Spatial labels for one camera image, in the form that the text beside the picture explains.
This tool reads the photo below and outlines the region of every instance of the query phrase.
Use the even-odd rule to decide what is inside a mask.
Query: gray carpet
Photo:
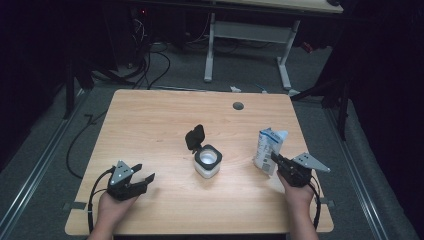
[[[259,51],[275,54],[278,46],[268,46]],[[165,49],[157,45],[155,50]],[[275,58],[262,53],[252,54],[249,47],[220,47],[215,55],[212,83],[204,83],[205,49],[187,48],[185,51],[169,46],[163,54],[171,61],[169,71],[160,78],[152,89],[164,87],[190,88],[208,91],[230,91],[235,86],[242,92],[261,92],[256,84],[270,93],[287,93],[276,67]],[[293,89],[301,91],[312,87],[331,49],[317,50],[307,54],[302,49],[292,49],[287,68]],[[167,68],[167,60],[159,54],[151,54],[151,68],[147,78],[151,82]],[[37,185],[27,206],[21,212],[7,239],[84,239],[66,235],[64,227],[69,215],[67,203],[72,203],[80,180],[70,174],[66,167],[66,155],[74,137],[83,129],[89,116],[98,116],[107,110],[116,89],[128,88],[114,83],[97,81],[91,92],[82,94],[79,109],[58,143],[48,169]],[[345,153],[342,150],[334,126],[329,120],[330,110],[321,108],[319,97],[308,97],[294,102],[309,151],[331,168],[331,173],[319,173],[321,188],[330,201],[330,212],[335,228],[330,233],[320,234],[320,239],[375,239],[364,214],[354,182],[351,181]],[[21,187],[36,166],[65,113],[64,89],[56,96],[55,103],[33,126],[31,134],[7,168],[1,172],[0,213],[5,216]],[[103,118],[88,127],[78,138],[70,152],[71,169],[78,175],[84,174],[91,151],[102,126]],[[355,160],[376,209],[381,217],[387,239],[418,239],[409,221],[403,215],[396,197],[378,167],[367,140],[356,119],[353,105],[349,105],[346,125],[347,141],[343,144]]]

